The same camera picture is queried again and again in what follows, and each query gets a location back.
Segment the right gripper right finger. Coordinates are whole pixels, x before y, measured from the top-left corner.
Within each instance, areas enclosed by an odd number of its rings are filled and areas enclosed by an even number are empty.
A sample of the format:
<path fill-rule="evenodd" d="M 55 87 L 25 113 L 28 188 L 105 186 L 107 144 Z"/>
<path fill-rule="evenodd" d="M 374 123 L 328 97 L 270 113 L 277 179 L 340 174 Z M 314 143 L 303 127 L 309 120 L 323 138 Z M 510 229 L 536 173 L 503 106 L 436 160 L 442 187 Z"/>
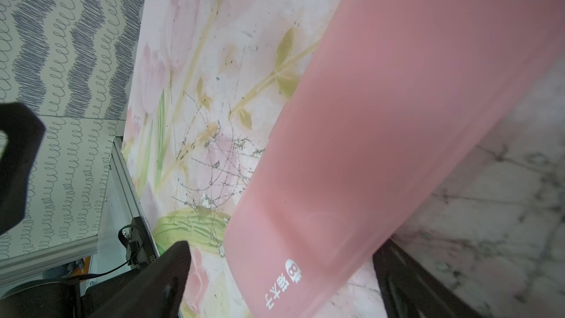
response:
<path fill-rule="evenodd" d="M 479 317 L 392 240 L 372 256 L 388 317 Z"/>

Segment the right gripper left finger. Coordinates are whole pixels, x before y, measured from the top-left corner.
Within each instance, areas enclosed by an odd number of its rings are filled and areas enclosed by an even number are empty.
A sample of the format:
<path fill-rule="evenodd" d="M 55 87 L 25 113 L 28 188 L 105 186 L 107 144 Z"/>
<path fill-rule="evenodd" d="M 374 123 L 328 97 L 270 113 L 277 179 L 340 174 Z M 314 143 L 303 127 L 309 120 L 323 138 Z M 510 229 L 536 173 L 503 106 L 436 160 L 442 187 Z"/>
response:
<path fill-rule="evenodd" d="M 174 243 L 142 270 L 131 270 L 88 290 L 91 317 L 178 317 L 191 268 L 187 241 Z"/>

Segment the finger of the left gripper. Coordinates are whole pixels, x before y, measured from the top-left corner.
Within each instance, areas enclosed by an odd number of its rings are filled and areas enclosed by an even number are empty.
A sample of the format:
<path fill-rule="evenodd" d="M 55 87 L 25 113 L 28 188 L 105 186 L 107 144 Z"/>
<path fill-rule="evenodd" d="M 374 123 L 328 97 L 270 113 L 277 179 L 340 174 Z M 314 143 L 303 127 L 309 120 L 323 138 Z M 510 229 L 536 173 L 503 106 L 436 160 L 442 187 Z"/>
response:
<path fill-rule="evenodd" d="M 46 128 L 23 103 L 1 104 L 1 131 L 7 144 L 1 155 L 1 233 L 25 216 L 29 175 Z"/>

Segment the pink rounded pencil case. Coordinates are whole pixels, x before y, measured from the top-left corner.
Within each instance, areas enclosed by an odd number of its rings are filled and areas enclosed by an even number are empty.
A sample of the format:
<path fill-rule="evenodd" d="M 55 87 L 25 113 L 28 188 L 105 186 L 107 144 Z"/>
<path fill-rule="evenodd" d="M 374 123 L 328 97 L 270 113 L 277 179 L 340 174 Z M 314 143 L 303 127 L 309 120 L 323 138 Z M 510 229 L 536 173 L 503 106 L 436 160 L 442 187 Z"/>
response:
<path fill-rule="evenodd" d="M 255 317 L 312 317 L 564 50 L 564 0 L 341 0 L 225 232 Z"/>

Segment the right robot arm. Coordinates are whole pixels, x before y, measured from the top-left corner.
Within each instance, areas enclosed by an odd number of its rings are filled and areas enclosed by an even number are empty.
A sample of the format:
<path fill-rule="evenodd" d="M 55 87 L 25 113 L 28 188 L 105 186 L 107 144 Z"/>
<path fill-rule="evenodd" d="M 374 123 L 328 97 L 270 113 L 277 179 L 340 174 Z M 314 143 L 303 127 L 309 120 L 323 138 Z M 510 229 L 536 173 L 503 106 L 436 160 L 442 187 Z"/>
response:
<path fill-rule="evenodd" d="M 195 251 L 179 241 L 152 263 L 143 263 L 147 232 L 128 227 L 119 234 L 134 269 L 82 294 L 79 284 L 91 275 L 29 281 L 1 298 L 2 317 L 178 317 L 188 276 L 195 270 Z M 478 317 L 478 312 L 434 278 L 396 243 L 388 240 L 373 256 L 388 317 Z"/>

